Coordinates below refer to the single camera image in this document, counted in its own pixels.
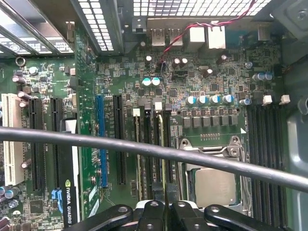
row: capacitor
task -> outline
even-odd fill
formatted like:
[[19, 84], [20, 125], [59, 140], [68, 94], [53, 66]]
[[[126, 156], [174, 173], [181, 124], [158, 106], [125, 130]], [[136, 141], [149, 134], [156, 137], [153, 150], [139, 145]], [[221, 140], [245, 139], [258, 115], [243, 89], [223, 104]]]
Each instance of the capacitor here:
[[9, 202], [9, 208], [16, 208], [18, 206], [18, 201], [17, 200], [11, 200]]
[[19, 188], [13, 187], [5, 192], [4, 196], [6, 199], [12, 199], [13, 197], [16, 197], [19, 194]]
[[23, 77], [19, 77], [19, 76], [13, 76], [12, 81], [18, 84], [26, 84], [26, 79]]
[[38, 74], [38, 68], [36, 66], [32, 66], [29, 68], [29, 74], [32, 75], [32, 76], [35, 76]]
[[30, 100], [31, 96], [28, 95], [27, 93], [24, 93], [23, 91], [20, 91], [17, 93], [17, 96], [23, 100]]
[[29, 103], [28, 103], [28, 102], [21, 101], [21, 102], [19, 103], [19, 106], [20, 106], [21, 108], [27, 108], [27, 107], [29, 106]]
[[0, 228], [8, 225], [10, 222], [9, 218], [8, 217], [2, 217], [1, 220], [0, 220]]
[[208, 78], [211, 76], [211, 74], [213, 74], [213, 70], [207, 69], [206, 71], [203, 72], [203, 78]]
[[205, 104], [206, 103], [205, 95], [201, 95], [200, 97], [198, 97], [197, 102], [198, 104]]
[[171, 64], [171, 66], [172, 66], [173, 68], [177, 68], [177, 67], [179, 66], [180, 63], [181, 63], [181, 60], [178, 59], [178, 58], [175, 58], [175, 59], [173, 60], [172, 64]]
[[250, 99], [244, 99], [244, 100], [240, 100], [240, 105], [242, 106], [247, 106], [251, 104], [251, 100]]
[[139, 50], [140, 50], [140, 51], [144, 51], [144, 50], [145, 50], [145, 42], [144, 42], [144, 41], [142, 41], [142, 42], [140, 43]]
[[219, 97], [217, 95], [213, 95], [210, 97], [210, 103], [216, 104], [219, 102]]
[[0, 187], [0, 196], [3, 196], [5, 194], [5, 192], [8, 191], [9, 189], [11, 189], [10, 186], [1, 186]]
[[223, 54], [222, 56], [219, 57], [219, 59], [217, 59], [216, 64], [220, 65], [220, 64], [224, 63], [227, 60], [227, 58], [228, 57]]
[[183, 68], [188, 63], [188, 60], [186, 58], [182, 58], [180, 62], [180, 68]]
[[252, 76], [252, 79], [253, 79], [255, 82], [264, 81], [264, 79], [265, 79], [265, 74], [264, 74], [264, 73], [255, 74], [255, 75]]
[[265, 78], [264, 78], [265, 81], [271, 81], [272, 79], [273, 79], [273, 75], [271, 72], [265, 73]]
[[186, 98], [186, 104], [187, 105], [193, 105], [196, 103], [196, 97], [194, 96], [189, 96]]
[[247, 69], [251, 69], [252, 66], [253, 66], [252, 62], [247, 62], [247, 63], [245, 63], [245, 67], [246, 67]]
[[26, 169], [31, 165], [31, 159], [27, 159], [26, 161], [21, 163], [21, 168]]
[[147, 56], [145, 57], [144, 64], [145, 64], [146, 66], [149, 66], [149, 65], [151, 64], [151, 62], [152, 62], [152, 57], [149, 56], [149, 55], [147, 55]]
[[160, 80], [157, 77], [154, 77], [151, 81], [151, 83], [153, 84], [153, 86], [157, 87], [160, 84]]
[[222, 101], [224, 103], [231, 103], [232, 102], [232, 96], [231, 95], [225, 95], [223, 98], [222, 98]]
[[144, 78], [142, 81], [142, 85], [144, 85], [145, 87], [148, 87], [151, 85], [151, 80], [149, 78]]

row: white connector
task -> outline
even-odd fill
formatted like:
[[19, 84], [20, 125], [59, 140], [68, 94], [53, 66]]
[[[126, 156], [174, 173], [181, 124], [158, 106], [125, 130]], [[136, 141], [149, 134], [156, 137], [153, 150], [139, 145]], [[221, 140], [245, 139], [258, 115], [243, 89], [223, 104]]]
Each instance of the white connector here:
[[262, 106], [271, 104], [272, 102], [273, 102], [273, 100], [271, 99], [271, 95], [263, 96], [263, 104], [262, 104]]
[[284, 105], [291, 102], [289, 95], [283, 95], [280, 100], [281, 102], [279, 103], [279, 105]]
[[[21, 128], [20, 98], [15, 94], [1, 94], [2, 121], [4, 127]], [[3, 142], [4, 151], [4, 180], [5, 186], [16, 185], [25, 180], [21, 164], [24, 161], [22, 142]]]

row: motherboard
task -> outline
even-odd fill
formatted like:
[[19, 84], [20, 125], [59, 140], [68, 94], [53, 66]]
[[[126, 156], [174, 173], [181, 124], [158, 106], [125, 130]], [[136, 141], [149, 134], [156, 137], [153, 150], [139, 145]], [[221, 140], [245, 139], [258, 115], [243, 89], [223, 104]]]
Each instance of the motherboard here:
[[[279, 44], [234, 47], [202, 57], [171, 50], [162, 58], [162, 50], [146, 43], [124, 56], [96, 58], [86, 33], [77, 27], [75, 36], [75, 58], [27, 59], [24, 66], [0, 61], [3, 126], [69, 131], [271, 165], [259, 163], [253, 149], [258, 132], [265, 132], [257, 130], [262, 123], [254, 121], [253, 113], [279, 131], [263, 111], [271, 115], [273, 107], [273, 116], [283, 119], [278, 116], [284, 103]], [[72, 121], [76, 124], [68, 129]], [[3, 142], [0, 164], [0, 215], [9, 218], [14, 231], [62, 230], [116, 204], [135, 207], [140, 200], [165, 200], [171, 185], [177, 199], [198, 207], [221, 204], [258, 216], [257, 204], [263, 203], [263, 210], [266, 204], [255, 195], [262, 182], [136, 153]], [[283, 191], [262, 190], [267, 195], [277, 191], [268, 196], [271, 203]], [[276, 216], [275, 225], [282, 216]]]

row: pcie slot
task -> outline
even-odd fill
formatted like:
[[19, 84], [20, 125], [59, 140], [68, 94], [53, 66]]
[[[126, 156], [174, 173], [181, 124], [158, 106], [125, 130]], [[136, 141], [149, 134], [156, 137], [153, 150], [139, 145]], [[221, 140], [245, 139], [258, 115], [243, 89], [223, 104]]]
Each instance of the pcie slot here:
[[[96, 103], [97, 103], [97, 120], [98, 120], [98, 135], [100, 137], [105, 136], [105, 114], [104, 114], [104, 100], [103, 96], [98, 95], [96, 96]], [[106, 150], [100, 149], [100, 156], [101, 156], [101, 170], [102, 170], [102, 187], [108, 186], [108, 173], [107, 173], [107, 157], [106, 157]]]
[[[62, 99], [51, 98], [51, 125], [53, 131], [60, 131], [60, 121], [63, 119], [63, 105]], [[54, 186], [56, 189], [61, 188], [61, 153], [59, 145], [52, 146], [53, 152], [53, 165], [54, 165]]]
[[[29, 100], [29, 121], [31, 129], [43, 130], [42, 101]], [[44, 146], [41, 143], [31, 143], [31, 173], [34, 191], [45, 188]]]
[[[21, 128], [20, 98], [15, 94], [1, 94], [2, 122], [4, 127]], [[16, 185], [24, 181], [24, 170], [21, 163], [24, 160], [22, 142], [3, 142], [4, 181], [5, 185]]]
[[[171, 147], [171, 133], [170, 133], [170, 112], [164, 111], [164, 146]], [[175, 180], [175, 163], [171, 160], [166, 160], [166, 179], [168, 183]]]
[[[114, 95], [114, 117], [115, 117], [115, 138], [124, 140], [124, 126], [123, 126], [123, 105], [122, 96]], [[126, 167], [126, 153], [116, 152], [117, 162], [117, 181], [118, 184], [126, 184], [127, 181], [127, 167]]]

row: screw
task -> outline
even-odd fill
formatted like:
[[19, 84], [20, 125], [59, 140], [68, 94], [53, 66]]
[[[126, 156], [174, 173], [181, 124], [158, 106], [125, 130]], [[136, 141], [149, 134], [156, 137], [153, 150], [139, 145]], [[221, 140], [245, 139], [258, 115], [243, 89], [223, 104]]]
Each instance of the screw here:
[[298, 20], [303, 20], [304, 18], [306, 18], [308, 15], [306, 10], [301, 10], [297, 13], [297, 19]]
[[150, 203], [150, 206], [156, 207], [156, 206], [158, 206], [158, 203], [157, 203], [156, 201], [152, 201], [152, 202]]
[[127, 212], [128, 209], [126, 207], [120, 207], [119, 210], [118, 210], [120, 213], [124, 213], [124, 212]]
[[182, 202], [182, 201], [180, 201], [180, 202], [178, 202], [178, 206], [180, 206], [180, 207], [184, 207], [184, 206], [185, 206], [185, 203], [184, 203], [184, 202]]
[[211, 210], [212, 210], [212, 212], [214, 212], [214, 213], [218, 213], [219, 212], [219, 208], [217, 208], [217, 207], [211, 207]]

